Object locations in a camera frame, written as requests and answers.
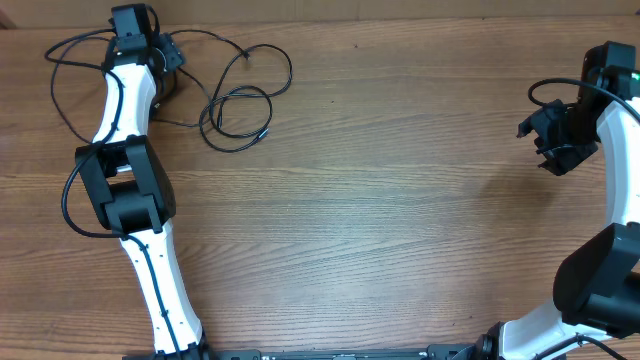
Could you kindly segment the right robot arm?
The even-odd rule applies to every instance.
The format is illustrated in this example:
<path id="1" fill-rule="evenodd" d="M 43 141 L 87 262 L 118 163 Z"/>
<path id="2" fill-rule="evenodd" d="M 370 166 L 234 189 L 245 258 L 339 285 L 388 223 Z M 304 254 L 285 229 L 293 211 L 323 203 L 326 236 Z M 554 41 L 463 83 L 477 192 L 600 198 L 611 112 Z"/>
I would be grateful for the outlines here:
<path id="1" fill-rule="evenodd" d="M 602 229 L 559 266 L 552 297 L 525 316 L 499 322 L 474 344 L 431 345 L 429 359 L 564 359 L 639 331 L 639 71 L 632 45 L 607 41 L 589 49 L 573 103 L 538 101 L 518 125 L 536 135 L 541 168 L 556 176 L 597 150 L 604 154 L 606 215 Z"/>

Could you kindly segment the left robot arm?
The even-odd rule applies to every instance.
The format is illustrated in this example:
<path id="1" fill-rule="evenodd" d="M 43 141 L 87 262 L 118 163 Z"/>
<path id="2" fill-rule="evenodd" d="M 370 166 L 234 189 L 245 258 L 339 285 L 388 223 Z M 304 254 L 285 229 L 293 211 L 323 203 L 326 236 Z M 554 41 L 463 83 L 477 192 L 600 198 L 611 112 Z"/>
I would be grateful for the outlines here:
<path id="1" fill-rule="evenodd" d="M 82 179 L 105 234 L 130 258 L 153 327 L 153 358 L 209 359 L 175 252 L 174 191 L 148 139 L 152 109 L 184 59 L 148 5 L 116 6 L 111 23 L 102 123 L 91 144 L 77 148 L 73 174 Z"/>

